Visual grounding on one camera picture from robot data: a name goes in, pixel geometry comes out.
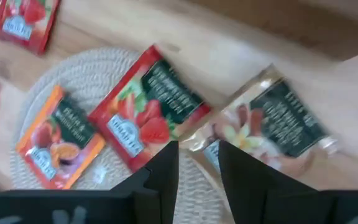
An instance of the wooden surface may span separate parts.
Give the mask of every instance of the wooden surface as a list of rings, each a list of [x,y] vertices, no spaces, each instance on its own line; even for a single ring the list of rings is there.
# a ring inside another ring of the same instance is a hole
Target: wooden surface
[[[63,0],[45,56],[0,42],[0,188],[11,187],[9,152],[21,103],[44,71],[95,47],[143,51],[152,43],[214,105],[274,63],[342,144],[301,180],[319,189],[358,189],[358,57],[333,62],[176,0]]]

